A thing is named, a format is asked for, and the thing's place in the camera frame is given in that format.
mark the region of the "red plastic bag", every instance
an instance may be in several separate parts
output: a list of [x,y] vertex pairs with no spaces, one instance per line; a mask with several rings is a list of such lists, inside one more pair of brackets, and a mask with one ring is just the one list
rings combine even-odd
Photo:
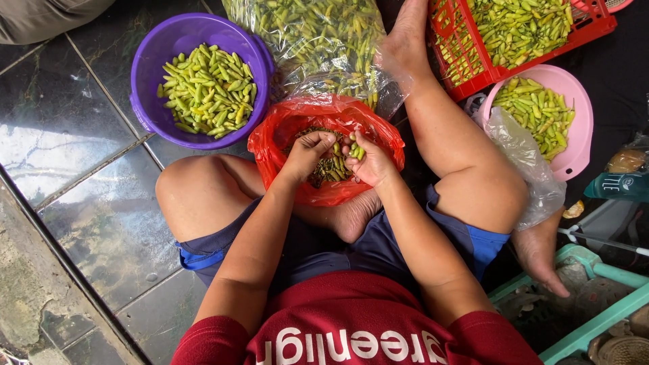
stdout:
[[[266,189],[286,162],[282,150],[293,145],[296,134],[308,127],[324,127],[345,135],[359,130],[392,156],[399,171],[404,168],[404,142],[398,130],[361,101],[334,94],[292,97],[273,105],[248,138],[248,150],[254,153]],[[332,207],[369,189],[368,184],[352,179],[325,181],[319,189],[305,182],[300,185],[295,202]]]

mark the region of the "worn concrete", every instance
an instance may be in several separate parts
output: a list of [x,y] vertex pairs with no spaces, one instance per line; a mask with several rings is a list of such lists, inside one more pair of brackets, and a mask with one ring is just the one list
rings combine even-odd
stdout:
[[0,346],[34,365],[68,365],[77,360],[62,350],[95,326],[125,364],[140,364],[0,186]]

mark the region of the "pink colander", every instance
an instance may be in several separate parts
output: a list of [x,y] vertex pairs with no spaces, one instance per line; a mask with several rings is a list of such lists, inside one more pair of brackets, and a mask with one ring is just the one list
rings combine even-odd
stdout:
[[[567,106],[574,100],[575,117],[568,130],[568,147],[550,163],[554,177],[567,181],[586,168],[590,161],[591,136],[593,135],[593,108],[583,86],[567,71],[550,65],[534,66],[517,75],[532,79],[552,91],[563,94]],[[491,114],[491,103],[500,87],[509,79],[497,83],[478,111],[478,123],[483,127]]]

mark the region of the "purple bucket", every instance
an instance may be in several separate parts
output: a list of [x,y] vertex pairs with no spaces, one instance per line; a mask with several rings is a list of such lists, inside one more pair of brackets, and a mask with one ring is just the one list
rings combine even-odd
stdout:
[[[174,126],[169,109],[162,105],[166,97],[156,96],[158,84],[164,82],[162,69],[165,62],[181,52],[189,55],[200,44],[216,44],[220,49],[236,52],[250,65],[257,96],[254,110],[248,124],[223,138],[215,140],[205,134],[183,132]],[[273,59],[262,40],[249,36],[241,27],[219,16],[190,13],[169,18],[151,30],[140,44],[130,72],[130,103],[138,121],[148,132],[160,136],[182,147],[193,149],[225,148],[248,137],[248,134],[263,120],[268,109],[269,85],[275,72]]]

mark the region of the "navy blue shorts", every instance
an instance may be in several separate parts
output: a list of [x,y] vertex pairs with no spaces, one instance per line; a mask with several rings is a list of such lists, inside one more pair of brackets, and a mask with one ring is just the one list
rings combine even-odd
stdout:
[[[417,200],[426,213],[448,236],[460,255],[480,280],[487,265],[507,242],[508,234],[483,231],[455,218],[434,211],[439,195],[430,185]],[[228,253],[239,230],[257,207],[255,199],[230,225],[210,236],[177,243],[180,263],[193,270],[210,285],[223,258]],[[384,210],[369,221],[365,232],[343,250],[332,251],[332,243],[295,215],[291,216],[282,258],[280,259],[269,295],[275,295],[292,285],[330,271],[360,270],[388,277],[413,293],[419,291],[412,277]]]

